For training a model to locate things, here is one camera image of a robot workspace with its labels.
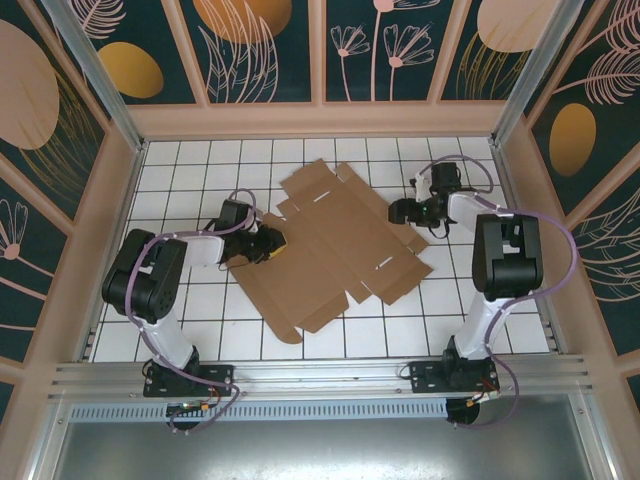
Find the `enclosure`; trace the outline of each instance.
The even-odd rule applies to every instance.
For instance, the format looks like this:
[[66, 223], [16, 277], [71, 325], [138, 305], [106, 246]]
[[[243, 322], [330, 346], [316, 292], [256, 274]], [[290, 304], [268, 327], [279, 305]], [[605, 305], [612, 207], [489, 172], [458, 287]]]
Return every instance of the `enclosure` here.
[[[639, 478], [638, 32], [638, 0], [4, 2], [2, 478]], [[182, 400], [143, 396], [151, 352], [100, 295], [126, 235], [202, 230], [237, 188], [285, 215], [281, 182], [318, 159], [414, 198], [448, 155], [463, 185], [577, 245], [569, 283], [495, 340], [519, 392], [500, 367], [480, 420], [514, 394], [520, 410], [454, 430], [452, 395], [399, 374], [469, 317], [475, 237], [453, 224], [416, 227], [433, 269], [416, 288], [349, 297], [299, 343], [233, 270], [185, 269], [179, 327], [243, 394], [172, 436]], [[546, 222], [540, 237], [548, 288], [571, 249]]]

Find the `cable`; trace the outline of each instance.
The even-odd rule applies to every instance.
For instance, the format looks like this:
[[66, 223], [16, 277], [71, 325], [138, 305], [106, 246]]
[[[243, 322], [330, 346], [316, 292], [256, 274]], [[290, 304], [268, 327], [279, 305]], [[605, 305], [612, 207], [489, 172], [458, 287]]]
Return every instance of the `cable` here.
[[527, 212], [527, 211], [511, 210], [511, 209], [508, 209], [508, 208], [503, 208], [503, 207], [500, 207], [498, 205], [495, 205], [495, 204], [489, 202], [488, 200], [485, 200], [484, 198], [479, 196], [477, 193], [475, 194], [475, 199], [480, 204], [482, 204], [485, 207], [487, 207], [488, 209], [494, 210], [494, 211], [496, 211], [498, 213], [506, 213], [506, 214], [511, 214], [511, 215], [527, 215], [527, 216], [535, 217], [535, 218], [537, 218], [539, 220], [544, 220], [546, 222], [551, 223], [552, 225], [557, 227], [562, 232], [562, 234], [565, 236], [565, 238], [567, 240], [567, 243], [569, 244], [569, 247], [571, 248], [571, 262], [569, 263], [569, 267], [567, 268], [567, 272], [565, 273], [565, 275], [562, 278], [562, 280], [560, 280], [553, 287], [545, 288], [545, 289], [540, 290], [538, 292], [534, 292], [534, 293], [531, 293], [529, 295], [525, 295], [524, 297], [514, 298], [512, 300], [509, 300], [508, 302], [505, 302], [505, 304], [502, 305], [498, 309], [496, 314], [491, 319], [491, 322], [489, 323], [489, 327], [487, 328], [487, 331], [484, 334], [484, 347], [487, 350], [487, 354], [489, 355], [489, 357], [491, 357], [491, 360], [493, 360], [495, 363], [497, 363], [502, 368], [504, 368], [507, 371], [507, 373], [509, 374], [509, 376], [511, 377], [511, 379], [513, 380], [514, 399], [513, 399], [513, 405], [511, 405], [511, 410], [509, 410], [509, 412], [504, 417], [502, 417], [502, 418], [500, 418], [498, 420], [490, 421], [490, 422], [487, 422], [487, 423], [482, 423], [480, 425], [459, 424], [462, 428], [467, 428], [467, 429], [470, 429], [470, 430], [481, 430], [481, 429], [485, 429], [485, 428], [498, 426], [498, 425], [506, 422], [507, 420], [509, 420], [509, 418], [511, 418], [513, 416], [513, 414], [516, 412], [516, 410], [518, 408], [518, 403], [520, 401], [520, 384], [518, 383], [518, 379], [516, 377], [516, 374], [513, 372], [513, 370], [505, 362], [500, 360], [491, 351], [491, 347], [489, 345], [489, 340], [491, 339], [491, 333], [493, 332], [494, 327], [496, 326], [496, 324], [498, 323], [498, 321], [500, 320], [502, 315], [506, 314], [507, 310], [509, 308], [513, 307], [514, 305], [516, 305], [518, 303], [526, 302], [527, 300], [533, 300], [533, 299], [536, 299], [536, 298], [541, 298], [541, 297], [544, 297], [544, 296], [547, 296], [547, 295], [551, 295], [552, 293], [555, 293], [558, 290], [560, 290], [561, 288], [563, 288], [569, 282], [569, 279], [573, 275], [573, 272], [576, 270], [576, 267], [578, 265], [578, 247], [576, 246], [576, 242], [575, 242], [571, 232], [569, 230], [567, 230], [567, 228], [565, 228], [565, 226], [562, 225], [562, 223], [560, 223], [558, 220], [556, 220], [555, 218], [551, 217], [550, 215], [546, 215], [544, 213], [538, 213], [538, 212]]
[[[195, 427], [193, 427], [191, 430], [186, 430], [184, 431], [185, 435], [189, 435], [189, 433], [196, 433], [198, 431], [204, 430], [205, 428], [209, 427], [211, 424], [213, 424], [213, 422], [215, 422], [218, 418], [220, 418], [222, 415], [224, 415], [224, 413], [229, 409], [229, 407], [231, 407], [231, 405], [233, 405], [237, 400], [238, 397], [240, 395], [240, 388], [238, 388], [237, 385], [231, 383], [231, 384], [226, 384], [226, 383], [222, 383], [222, 382], [214, 382], [211, 380], [207, 380], [204, 378], [199, 378], [199, 377], [195, 377], [193, 375], [190, 375], [186, 372], [183, 372], [182, 370], [180, 370], [178, 367], [174, 366], [171, 362], [169, 362], [169, 360], [167, 360], [157, 349], [156, 347], [151, 343], [151, 341], [149, 340], [149, 336], [147, 335], [144, 326], [143, 326], [143, 322], [141, 320], [138, 320], [134, 314], [133, 314], [133, 310], [131, 308], [131, 298], [133, 295], [133, 286], [135, 285], [136, 282], [136, 278], [138, 277], [138, 273], [140, 272], [140, 267], [142, 266], [142, 262], [144, 261], [145, 257], [147, 256], [147, 254], [149, 253], [149, 251], [151, 250], [151, 248], [153, 248], [153, 246], [163, 240], [169, 240], [169, 239], [176, 239], [176, 238], [188, 238], [188, 237], [220, 237], [223, 235], [227, 235], [229, 233], [233, 233], [237, 230], [240, 230], [242, 228], [245, 228], [248, 224], [253, 223], [254, 221], [254, 214], [256, 212], [256, 196], [253, 194], [253, 192], [251, 190], [247, 190], [245, 188], [238, 188], [236, 190], [234, 190], [231, 195], [229, 196], [229, 198], [232, 198], [238, 194], [238, 193], [248, 193], [251, 196], [251, 209], [249, 210], [249, 214], [247, 215], [247, 218], [244, 219], [242, 222], [240, 222], [238, 225], [236, 225], [235, 227], [229, 228], [227, 230], [221, 230], [218, 232], [209, 232], [206, 230], [198, 230], [195, 232], [175, 232], [175, 233], [163, 233], [160, 234], [156, 237], [154, 237], [153, 239], [151, 239], [149, 241], [149, 243], [147, 243], [143, 248], [142, 248], [142, 252], [140, 252], [140, 255], [138, 256], [138, 259], [136, 260], [135, 264], [133, 265], [133, 270], [131, 271], [131, 276], [129, 277], [129, 282], [127, 283], [127, 290], [125, 292], [125, 297], [124, 297], [124, 309], [125, 309], [125, 313], [127, 315], [127, 318], [129, 319], [129, 321], [131, 321], [131, 323], [133, 323], [136, 327], [138, 327], [138, 330], [140, 331], [142, 340], [144, 341], [145, 345], [147, 346], [147, 348], [151, 351], [151, 354], [153, 355], [154, 359], [156, 359], [159, 363], [163, 364], [164, 366], [166, 366], [167, 368], [169, 368], [170, 370], [172, 370], [174, 373], [188, 379], [191, 380], [192, 382], [197, 382], [197, 383], [201, 383], [203, 385], [208, 385], [210, 387], [218, 387], [218, 388], [231, 388], [234, 391], [233, 397], [231, 398], [231, 400], [229, 400], [227, 402], [227, 404], [225, 406], [223, 406], [217, 413], [215, 413], [209, 420], [207, 420], [206, 422], [201, 422], [198, 425], [196, 425]], [[178, 429], [172, 426], [172, 431], [174, 434], [178, 433]]]
[[487, 179], [489, 179], [489, 189], [488, 190], [476, 189], [475, 190], [476, 192], [479, 192], [479, 193], [491, 193], [491, 192], [493, 192], [493, 188], [495, 187], [495, 183], [493, 182], [493, 177], [491, 176], [491, 173], [489, 173], [489, 170], [487, 170], [487, 167], [485, 167], [482, 164], [481, 161], [476, 160], [475, 158], [468, 157], [468, 156], [463, 155], [463, 154], [445, 155], [444, 157], [440, 157], [437, 160], [433, 160], [426, 167], [424, 167], [422, 170], [420, 170], [420, 173], [418, 173], [418, 175], [424, 174], [424, 172], [426, 172], [427, 170], [433, 168], [438, 163], [446, 162], [446, 161], [449, 161], [449, 160], [456, 160], [456, 159], [462, 159], [464, 161], [471, 162], [471, 163], [477, 165], [478, 168], [480, 168], [480, 170], [482, 170], [485, 173], [485, 175], [487, 176]]

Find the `white grid table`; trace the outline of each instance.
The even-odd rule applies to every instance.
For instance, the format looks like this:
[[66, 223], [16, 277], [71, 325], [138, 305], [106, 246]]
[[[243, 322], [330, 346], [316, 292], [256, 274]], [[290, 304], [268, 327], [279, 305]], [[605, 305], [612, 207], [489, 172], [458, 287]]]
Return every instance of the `white grid table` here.
[[[303, 164], [323, 158], [330, 166], [349, 162], [376, 192], [391, 202], [432, 158], [464, 153], [483, 161], [496, 182], [489, 200], [504, 205], [500, 179], [486, 138], [323, 138], [153, 142], [149, 146], [126, 232], [154, 233], [202, 228], [220, 213], [237, 187], [256, 194], [258, 208], [279, 214], [286, 195], [279, 182]], [[463, 183], [488, 184], [474, 164], [460, 161]], [[418, 229], [430, 246], [420, 258], [434, 271], [391, 306], [372, 297], [350, 299], [343, 316], [320, 332], [303, 332], [299, 345], [280, 342], [232, 272], [216, 267], [183, 273], [175, 310], [185, 336], [203, 361], [386, 358], [440, 355], [469, 311], [473, 235], [453, 225], [448, 239]], [[548, 352], [534, 302], [516, 308], [494, 346], [496, 353]], [[90, 355], [94, 362], [145, 361], [150, 353], [138, 331], [111, 307], [104, 309]]]

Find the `black mounting plate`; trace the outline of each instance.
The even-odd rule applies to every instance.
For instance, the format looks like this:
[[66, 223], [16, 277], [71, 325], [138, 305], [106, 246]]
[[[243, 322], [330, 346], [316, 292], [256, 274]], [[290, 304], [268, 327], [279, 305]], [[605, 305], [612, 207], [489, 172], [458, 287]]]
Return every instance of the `black mounting plate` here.
[[411, 362], [409, 377], [413, 393], [469, 393], [487, 389], [485, 380], [496, 390], [500, 382], [496, 366], [490, 359], [466, 361], [464, 369], [445, 375], [442, 360]]
[[[201, 365], [196, 377], [212, 382], [233, 383], [233, 365]], [[230, 397], [231, 388], [216, 388], [221, 397]], [[209, 387], [202, 383], [191, 382], [184, 377], [158, 366], [155, 362], [147, 369], [144, 390], [146, 398], [166, 397], [205, 397], [211, 396]]]

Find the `cardboard sheet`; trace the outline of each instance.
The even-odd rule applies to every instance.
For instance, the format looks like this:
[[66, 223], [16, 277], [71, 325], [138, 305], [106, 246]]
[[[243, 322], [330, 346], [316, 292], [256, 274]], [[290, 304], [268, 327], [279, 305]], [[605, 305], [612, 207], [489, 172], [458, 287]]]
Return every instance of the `cardboard sheet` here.
[[416, 256], [426, 240], [389, 223], [387, 203], [349, 165], [334, 174], [318, 160], [281, 185], [286, 220], [268, 214], [264, 221], [284, 233], [287, 247], [233, 275], [283, 342], [302, 341], [295, 327], [317, 332], [343, 313], [345, 291], [358, 303], [374, 294], [391, 305], [431, 273]]

